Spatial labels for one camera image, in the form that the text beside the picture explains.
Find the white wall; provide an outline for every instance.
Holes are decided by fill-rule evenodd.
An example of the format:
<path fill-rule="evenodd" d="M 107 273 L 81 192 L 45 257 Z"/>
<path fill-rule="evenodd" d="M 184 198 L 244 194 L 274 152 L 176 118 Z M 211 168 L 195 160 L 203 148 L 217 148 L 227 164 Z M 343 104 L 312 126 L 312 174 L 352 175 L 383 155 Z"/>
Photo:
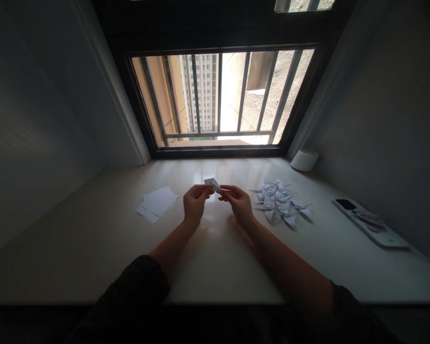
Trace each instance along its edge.
<path fill-rule="evenodd" d="M 107 166 L 148 163 L 148 150 L 90 2 L 0 3 Z"/>
<path fill-rule="evenodd" d="M 430 257 L 430 8 L 393 0 L 310 147 L 324 177 Z"/>
<path fill-rule="evenodd" d="M 105 167 L 19 31 L 0 6 L 0 247 Z"/>

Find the apartment building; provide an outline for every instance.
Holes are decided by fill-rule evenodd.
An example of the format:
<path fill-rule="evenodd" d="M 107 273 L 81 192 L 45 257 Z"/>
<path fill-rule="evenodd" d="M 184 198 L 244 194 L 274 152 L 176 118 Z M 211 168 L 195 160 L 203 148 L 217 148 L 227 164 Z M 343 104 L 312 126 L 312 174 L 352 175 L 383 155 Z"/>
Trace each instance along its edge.
<path fill-rule="evenodd" d="M 216 131 L 218 113 L 218 63 L 216 54 L 194 55 L 196 69 L 193 70 L 191 55 L 180 55 L 188 132 Z"/>

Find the white desk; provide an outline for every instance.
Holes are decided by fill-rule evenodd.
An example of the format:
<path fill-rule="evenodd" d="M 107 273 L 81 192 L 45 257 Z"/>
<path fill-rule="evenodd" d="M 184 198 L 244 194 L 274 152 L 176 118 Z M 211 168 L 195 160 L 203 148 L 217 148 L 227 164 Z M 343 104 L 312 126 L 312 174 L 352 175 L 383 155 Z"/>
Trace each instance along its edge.
<path fill-rule="evenodd" d="M 135 257 L 174 229 L 183 219 L 184 193 L 210 177 L 244 190 L 265 178 L 292 183 L 297 199 L 313 204 L 313 224 L 298 217 L 292 231 L 254 211 L 282 242 L 362 302 L 430 303 L 430 260 L 415 249 L 376 246 L 330 203 L 344 194 L 316 175 L 296 172 L 282 158 L 252 158 L 104 170 L 0 250 L 0 304 L 95 302 Z M 180 198 L 152 226 L 134 209 L 143 194 L 166 185 Z M 170 276 L 169 302 L 283 302 L 229 224 L 230 214 L 229 203 L 207 200 L 201 227 Z"/>

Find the person's left hand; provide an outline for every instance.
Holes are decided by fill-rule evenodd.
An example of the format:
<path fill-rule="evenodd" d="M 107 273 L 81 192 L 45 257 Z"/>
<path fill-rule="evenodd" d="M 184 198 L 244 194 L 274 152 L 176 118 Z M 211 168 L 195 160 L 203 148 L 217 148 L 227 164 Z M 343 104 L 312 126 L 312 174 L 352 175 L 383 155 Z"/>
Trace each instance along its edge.
<path fill-rule="evenodd" d="M 205 200 L 214 193 L 215 191 L 211 185 L 193 185 L 183 196 L 184 221 L 198 226 L 204 213 Z"/>

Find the black sleeve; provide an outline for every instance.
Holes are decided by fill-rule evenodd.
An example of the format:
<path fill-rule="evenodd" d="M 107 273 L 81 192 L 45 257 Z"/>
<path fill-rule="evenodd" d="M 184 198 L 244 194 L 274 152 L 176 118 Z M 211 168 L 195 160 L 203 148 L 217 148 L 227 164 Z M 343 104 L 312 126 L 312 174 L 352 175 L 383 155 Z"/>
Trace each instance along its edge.
<path fill-rule="evenodd" d="M 144 332 L 146 319 L 141 320 L 149 319 L 170 289 L 159 263 L 150 256 L 138 257 L 109 286 L 66 343 L 108 342 L 131 329 Z M 143 329 L 137 329 L 137 323 Z"/>
<path fill-rule="evenodd" d="M 337 343 L 401 343 L 349 290 L 333 282 L 332 285 L 334 316 L 326 328 L 316 333 L 317 339 L 334 339 Z"/>

